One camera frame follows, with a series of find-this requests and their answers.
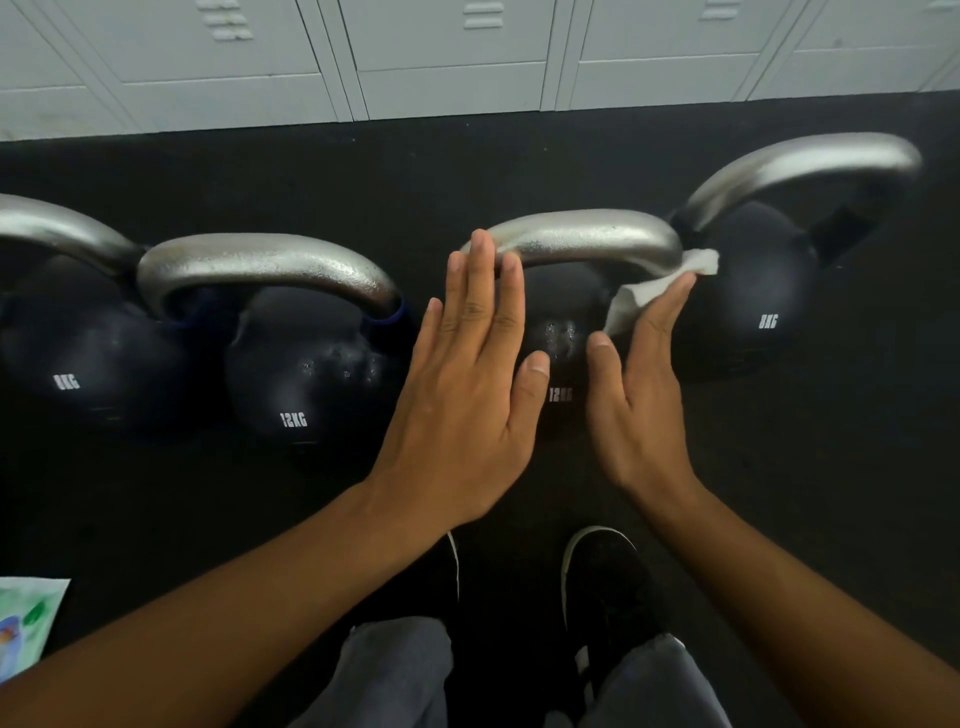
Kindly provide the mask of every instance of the black shoe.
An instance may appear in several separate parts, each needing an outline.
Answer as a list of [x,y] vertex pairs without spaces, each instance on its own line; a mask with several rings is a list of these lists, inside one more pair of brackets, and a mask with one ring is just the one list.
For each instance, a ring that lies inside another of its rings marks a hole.
[[595,525],[566,545],[561,599],[589,707],[623,657],[663,631],[655,617],[653,583],[630,539]]
[[348,614],[355,626],[401,617],[433,617],[450,631],[460,601],[460,560],[447,531],[417,561],[360,602]]

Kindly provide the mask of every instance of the kettlebell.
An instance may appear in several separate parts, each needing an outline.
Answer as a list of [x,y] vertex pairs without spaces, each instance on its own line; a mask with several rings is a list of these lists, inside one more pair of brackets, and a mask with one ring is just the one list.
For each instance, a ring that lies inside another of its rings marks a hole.
[[[674,326],[680,380],[745,375],[795,336],[820,269],[867,237],[920,172],[920,152],[885,133],[805,136],[752,152],[704,182],[671,218],[684,247],[720,254]],[[800,180],[856,182],[852,198],[808,230],[754,196]]]
[[523,263],[526,322],[517,362],[536,350],[549,354],[550,385],[540,427],[548,434],[563,431],[583,411],[587,338],[603,328],[615,290],[595,264],[630,263],[656,278],[666,276],[680,266],[680,239],[659,217],[624,209],[544,212],[488,232],[498,270],[509,251]]
[[186,291],[245,286],[224,361],[240,422],[287,445],[379,447],[417,332],[376,264],[299,235],[191,235],[147,252],[137,284],[166,321],[179,319]]
[[147,250],[57,205],[0,195],[0,237],[55,253],[5,299],[0,347],[11,378],[74,418],[159,433],[193,425],[223,394],[204,306],[180,325],[152,317],[134,285]]

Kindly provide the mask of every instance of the black floor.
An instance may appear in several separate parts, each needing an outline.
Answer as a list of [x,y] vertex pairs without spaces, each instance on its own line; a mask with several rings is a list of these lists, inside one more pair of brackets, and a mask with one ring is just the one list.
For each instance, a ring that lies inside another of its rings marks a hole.
[[[924,177],[900,214],[823,273],[775,366],[684,388],[694,465],[763,533],[960,666],[960,94],[412,119],[0,145],[0,192],[73,207],[154,244],[283,231],[375,259],[414,308],[442,290],[469,231],[531,212],[667,214],[727,161],[810,133],[916,143]],[[799,214],[829,191],[808,189]],[[25,267],[0,257],[2,281]],[[363,475],[222,428],[137,444],[57,424],[8,384],[0,572],[74,579],[62,647],[300,521]],[[642,544],[687,644],[738,726],[800,722],[730,627],[608,485],[580,429],[538,444],[513,490],[458,533],[467,629],[456,724],[536,725],[563,706],[560,554],[604,522]],[[241,717],[284,725],[323,686],[320,640]]]

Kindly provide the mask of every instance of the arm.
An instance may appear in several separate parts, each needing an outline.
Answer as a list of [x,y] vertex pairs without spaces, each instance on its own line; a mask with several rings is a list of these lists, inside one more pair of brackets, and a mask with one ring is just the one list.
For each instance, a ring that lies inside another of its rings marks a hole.
[[523,274],[493,243],[450,256],[371,475],[250,553],[0,686],[4,726],[224,725],[364,596],[450,528],[486,513],[533,450],[549,357],[514,378]]
[[739,519],[697,479],[670,332],[695,277],[636,324],[626,369],[588,342],[590,432],[608,476],[771,669],[811,725],[947,726],[960,674]]

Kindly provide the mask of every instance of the green and white package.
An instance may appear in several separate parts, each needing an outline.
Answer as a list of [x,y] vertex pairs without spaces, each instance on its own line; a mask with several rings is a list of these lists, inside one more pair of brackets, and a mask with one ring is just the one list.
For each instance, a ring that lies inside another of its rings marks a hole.
[[0,576],[0,683],[40,659],[69,583]]

